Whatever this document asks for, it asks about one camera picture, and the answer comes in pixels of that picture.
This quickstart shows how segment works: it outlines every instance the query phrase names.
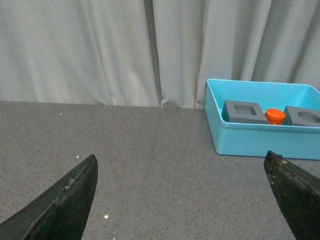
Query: table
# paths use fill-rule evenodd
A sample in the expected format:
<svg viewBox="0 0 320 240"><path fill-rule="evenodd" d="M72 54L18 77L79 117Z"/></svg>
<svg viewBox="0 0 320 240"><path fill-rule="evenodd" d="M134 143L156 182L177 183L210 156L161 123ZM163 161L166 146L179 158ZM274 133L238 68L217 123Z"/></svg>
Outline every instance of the table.
<svg viewBox="0 0 320 240"><path fill-rule="evenodd" d="M295 239L264 158L218 155L203 109L0 102L0 222L90 154L83 240Z"/></svg>

